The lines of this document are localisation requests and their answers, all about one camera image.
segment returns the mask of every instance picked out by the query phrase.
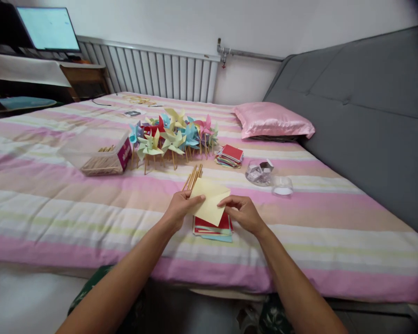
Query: yellow paper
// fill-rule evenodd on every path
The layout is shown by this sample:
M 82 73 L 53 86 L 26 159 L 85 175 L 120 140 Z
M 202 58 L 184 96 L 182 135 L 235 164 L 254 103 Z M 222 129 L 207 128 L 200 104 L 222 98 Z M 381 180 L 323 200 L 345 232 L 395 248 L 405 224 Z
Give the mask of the yellow paper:
M 217 204 L 230 194 L 231 190 L 225 186 L 216 184 L 208 179 L 198 178 L 196 179 L 190 198 L 205 195 L 206 199 L 203 203 L 190 211 L 190 214 L 218 226 L 222 219 L 224 206 L 217 207 Z

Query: hand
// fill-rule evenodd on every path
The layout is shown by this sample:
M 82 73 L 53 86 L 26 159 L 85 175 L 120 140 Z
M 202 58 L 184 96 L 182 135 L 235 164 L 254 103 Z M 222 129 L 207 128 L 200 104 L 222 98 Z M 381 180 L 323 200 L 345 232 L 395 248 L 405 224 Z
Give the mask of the hand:
M 191 190 L 186 190 L 173 194 L 169 207 L 161 218 L 161 221 L 173 228 L 174 233 L 183 225 L 184 216 L 189 210 L 206 199 L 204 195 L 189 199 L 191 193 Z
M 217 204 L 217 206 L 223 205 L 226 205 L 224 210 L 229 216 L 238 221 L 241 227 L 255 236 L 266 227 L 251 198 L 231 195 L 222 199 Z

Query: pink pinwheel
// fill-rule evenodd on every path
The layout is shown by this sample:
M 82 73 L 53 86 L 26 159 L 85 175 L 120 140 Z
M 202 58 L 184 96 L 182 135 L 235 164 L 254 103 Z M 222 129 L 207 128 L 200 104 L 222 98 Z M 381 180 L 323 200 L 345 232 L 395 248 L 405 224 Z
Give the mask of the pink pinwheel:
M 206 117 L 206 121 L 194 121 L 194 124 L 198 125 L 200 128 L 200 136 L 203 134 L 213 135 L 214 132 L 210 130 L 210 116 Z

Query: striped bedsheet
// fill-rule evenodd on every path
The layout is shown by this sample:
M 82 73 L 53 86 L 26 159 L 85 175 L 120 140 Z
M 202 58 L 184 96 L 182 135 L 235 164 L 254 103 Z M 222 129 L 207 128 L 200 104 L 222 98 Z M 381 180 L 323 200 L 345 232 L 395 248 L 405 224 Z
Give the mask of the striped bedsheet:
M 149 96 L 196 119 L 210 114 L 219 141 L 245 152 L 244 167 L 223 168 L 212 158 L 179 162 L 121 176 L 87 178 L 57 150 L 87 127 L 128 128 L 144 116 L 121 113 L 163 108 L 130 104 L 108 95 L 27 115 L 0 119 L 0 262 L 97 268 L 115 263 L 160 219 L 196 163 L 203 178 L 232 194 L 249 196 L 265 222 L 326 296 L 367 301 L 418 302 L 418 234 L 348 180 L 296 143 L 241 140 L 230 106 Z M 274 173 L 289 176 L 291 199 L 249 183 L 250 159 L 269 158 Z M 253 293 L 273 290 L 257 240 L 234 222 L 233 243 L 197 238 L 187 217 L 152 273 L 159 280 L 229 287 Z

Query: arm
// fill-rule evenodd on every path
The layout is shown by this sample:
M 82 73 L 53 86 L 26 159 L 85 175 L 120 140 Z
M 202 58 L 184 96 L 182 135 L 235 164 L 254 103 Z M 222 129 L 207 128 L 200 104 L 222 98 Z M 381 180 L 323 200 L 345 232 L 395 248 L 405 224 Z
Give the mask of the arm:
M 183 225 L 189 209 L 204 196 L 188 199 L 176 193 L 166 213 L 67 317 L 57 334 L 114 333 L 135 302 L 170 238 Z
M 258 239 L 282 305 L 296 333 L 347 333 L 325 299 L 263 222 L 249 197 L 229 196 L 218 205 L 226 205 L 226 213 Z

